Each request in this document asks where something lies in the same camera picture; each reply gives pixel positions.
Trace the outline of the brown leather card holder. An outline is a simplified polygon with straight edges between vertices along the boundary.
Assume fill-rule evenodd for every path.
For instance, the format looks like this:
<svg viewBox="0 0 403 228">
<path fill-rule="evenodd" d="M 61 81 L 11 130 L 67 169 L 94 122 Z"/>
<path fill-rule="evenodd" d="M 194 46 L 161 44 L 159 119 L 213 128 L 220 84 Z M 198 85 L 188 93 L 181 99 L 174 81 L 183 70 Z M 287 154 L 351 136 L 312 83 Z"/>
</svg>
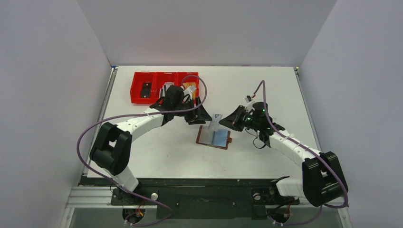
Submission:
<svg viewBox="0 0 403 228">
<path fill-rule="evenodd" d="M 196 144 L 227 150 L 232 142 L 230 131 L 226 129 L 210 130 L 208 126 L 200 126 Z"/>
</svg>

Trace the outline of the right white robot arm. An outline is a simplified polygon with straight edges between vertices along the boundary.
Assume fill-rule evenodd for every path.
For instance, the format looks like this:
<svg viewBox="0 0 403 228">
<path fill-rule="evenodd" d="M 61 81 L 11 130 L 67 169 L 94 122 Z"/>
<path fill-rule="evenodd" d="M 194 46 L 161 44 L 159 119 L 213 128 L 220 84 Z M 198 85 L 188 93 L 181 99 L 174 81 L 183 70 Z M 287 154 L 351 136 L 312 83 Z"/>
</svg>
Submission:
<svg viewBox="0 0 403 228">
<path fill-rule="evenodd" d="M 282 153 L 302 170 L 300 178 L 276 180 L 275 186 L 268 190 L 272 202 L 280 203 L 286 197 L 297 197 L 305 198 L 318 207 L 328 206 L 329 202 L 344 197 L 342 206 L 348 204 L 348 186 L 338 157 L 333 152 L 321 152 L 296 139 L 273 121 L 266 103 L 257 102 L 247 107 L 240 105 L 219 123 L 238 132 L 254 130 L 267 147 Z"/>
</svg>

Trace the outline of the white VIP card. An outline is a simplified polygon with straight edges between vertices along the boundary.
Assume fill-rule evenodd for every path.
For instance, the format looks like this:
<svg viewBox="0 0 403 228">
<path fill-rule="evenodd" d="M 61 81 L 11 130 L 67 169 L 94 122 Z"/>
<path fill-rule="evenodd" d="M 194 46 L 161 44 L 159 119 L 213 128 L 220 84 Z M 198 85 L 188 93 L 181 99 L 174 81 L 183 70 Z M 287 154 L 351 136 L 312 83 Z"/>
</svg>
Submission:
<svg viewBox="0 0 403 228">
<path fill-rule="evenodd" d="M 210 131 L 216 132 L 219 129 L 219 121 L 222 119 L 222 114 L 214 114 L 212 117 L 212 120 L 210 121 L 210 124 L 208 126 L 208 129 Z"/>
</svg>

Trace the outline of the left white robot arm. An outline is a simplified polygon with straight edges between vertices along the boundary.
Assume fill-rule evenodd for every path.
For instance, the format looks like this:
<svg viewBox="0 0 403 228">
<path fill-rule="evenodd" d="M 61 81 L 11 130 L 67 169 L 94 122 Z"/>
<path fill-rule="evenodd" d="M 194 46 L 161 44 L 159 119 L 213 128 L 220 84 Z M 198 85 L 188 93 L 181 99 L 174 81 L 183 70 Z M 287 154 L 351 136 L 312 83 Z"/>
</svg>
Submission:
<svg viewBox="0 0 403 228">
<path fill-rule="evenodd" d="M 201 99 L 192 97 L 194 90 L 194 86 L 187 89 L 170 86 L 143 115 L 117 124 L 106 122 L 101 125 L 90 151 L 90 160 L 104 169 L 118 186 L 125 188 L 123 198 L 129 204 L 138 203 L 142 197 L 139 180 L 128 167 L 132 142 L 176 116 L 183 117 L 189 125 L 212 121 Z"/>
</svg>

